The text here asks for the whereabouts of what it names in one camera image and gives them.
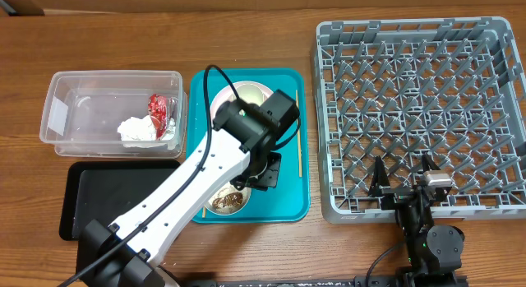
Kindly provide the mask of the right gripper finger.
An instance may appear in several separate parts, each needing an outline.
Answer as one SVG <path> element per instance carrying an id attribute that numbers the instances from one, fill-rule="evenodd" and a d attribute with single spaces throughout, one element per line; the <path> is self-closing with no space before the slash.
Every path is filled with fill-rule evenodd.
<path id="1" fill-rule="evenodd" d="M 373 165 L 373 175 L 369 192 L 381 192 L 385 187 L 390 187 L 390 182 L 385 171 L 384 161 L 380 156 L 377 156 Z"/>
<path id="2" fill-rule="evenodd" d="M 423 173 L 439 170 L 439 166 L 432 160 L 429 154 L 422 155 L 421 163 Z"/>

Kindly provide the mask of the grey bowl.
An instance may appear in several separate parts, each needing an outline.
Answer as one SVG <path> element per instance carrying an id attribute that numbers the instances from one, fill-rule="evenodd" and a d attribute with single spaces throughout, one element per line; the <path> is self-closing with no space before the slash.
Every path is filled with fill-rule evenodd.
<path id="1" fill-rule="evenodd" d="M 231 184 L 225 184 L 205 204 L 205 208 L 216 215 L 232 215 L 240 211 L 249 201 L 251 189 L 237 190 Z"/>

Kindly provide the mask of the red snack wrapper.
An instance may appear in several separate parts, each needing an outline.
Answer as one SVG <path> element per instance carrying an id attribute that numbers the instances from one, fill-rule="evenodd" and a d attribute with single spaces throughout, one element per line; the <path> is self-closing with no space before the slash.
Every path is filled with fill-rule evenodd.
<path id="1" fill-rule="evenodd" d="M 159 140 L 166 132 L 169 121 L 168 110 L 168 97 L 153 94 L 149 98 L 148 114 L 155 127 L 155 136 L 157 140 Z"/>

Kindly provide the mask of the white napkin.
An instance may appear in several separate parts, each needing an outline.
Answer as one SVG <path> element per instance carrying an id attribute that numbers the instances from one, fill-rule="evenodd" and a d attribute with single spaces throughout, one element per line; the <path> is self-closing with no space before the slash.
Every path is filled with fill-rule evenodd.
<path id="1" fill-rule="evenodd" d="M 159 139 L 168 141 L 166 146 L 169 150 L 174 149 L 178 143 L 175 131 L 176 123 L 173 118 L 170 118 L 165 133 Z M 143 118 L 130 117 L 119 125 L 117 132 L 126 148 L 153 148 L 163 145 L 163 143 L 157 143 L 156 128 L 149 115 Z"/>

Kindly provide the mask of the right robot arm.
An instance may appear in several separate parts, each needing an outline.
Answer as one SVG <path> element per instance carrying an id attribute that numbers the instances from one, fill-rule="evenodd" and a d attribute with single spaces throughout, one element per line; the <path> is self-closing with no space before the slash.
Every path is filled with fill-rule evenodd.
<path id="1" fill-rule="evenodd" d="M 455 271 L 462 266 L 464 232 L 451 225 L 436 225 L 432 205 L 442 202 L 452 188 L 451 177 L 429 155 L 421 158 L 423 175 L 410 187 L 392 188 L 380 156 L 375 158 L 368 195 L 378 197 L 382 210 L 393 210 L 404 241 L 383 252 L 367 270 L 366 286 L 467 286 L 467 279 Z M 396 249 L 405 246 L 408 266 L 392 276 L 373 276 L 377 264 Z"/>

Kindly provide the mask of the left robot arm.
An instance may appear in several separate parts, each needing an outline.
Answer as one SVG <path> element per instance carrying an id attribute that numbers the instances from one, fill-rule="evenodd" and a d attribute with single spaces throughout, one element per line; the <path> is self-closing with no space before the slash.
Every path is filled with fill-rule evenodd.
<path id="1" fill-rule="evenodd" d="M 108 226 L 92 220 L 85 227 L 67 283 L 177 286 L 160 265 L 176 237 L 223 185 L 268 169 L 275 143 L 298 118 L 295 99 L 281 90 L 262 105 L 222 103 L 199 146 L 146 199 Z"/>

